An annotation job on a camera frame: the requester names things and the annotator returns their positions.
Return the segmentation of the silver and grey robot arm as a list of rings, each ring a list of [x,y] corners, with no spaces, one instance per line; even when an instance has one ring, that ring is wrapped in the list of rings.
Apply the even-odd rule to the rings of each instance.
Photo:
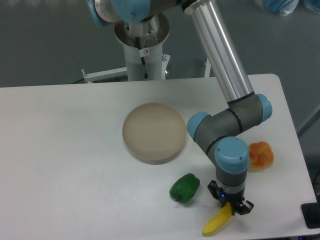
[[[179,6],[191,17],[207,59],[227,102],[227,109],[209,115],[194,114],[186,129],[216,168],[216,180],[208,189],[232,214],[248,214],[253,204],[245,200],[249,148],[238,135],[272,115],[272,105],[256,94],[238,59],[214,0],[89,0],[96,25],[114,25],[123,45],[126,74],[130,81],[160,80],[162,45],[169,35],[164,11]]]

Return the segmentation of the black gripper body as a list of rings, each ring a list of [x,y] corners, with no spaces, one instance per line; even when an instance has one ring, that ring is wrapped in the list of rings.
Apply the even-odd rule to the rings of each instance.
[[[218,182],[212,180],[207,186],[212,197],[219,202],[242,202],[245,200],[245,187],[240,185],[240,188],[229,187],[227,185],[219,185]]]

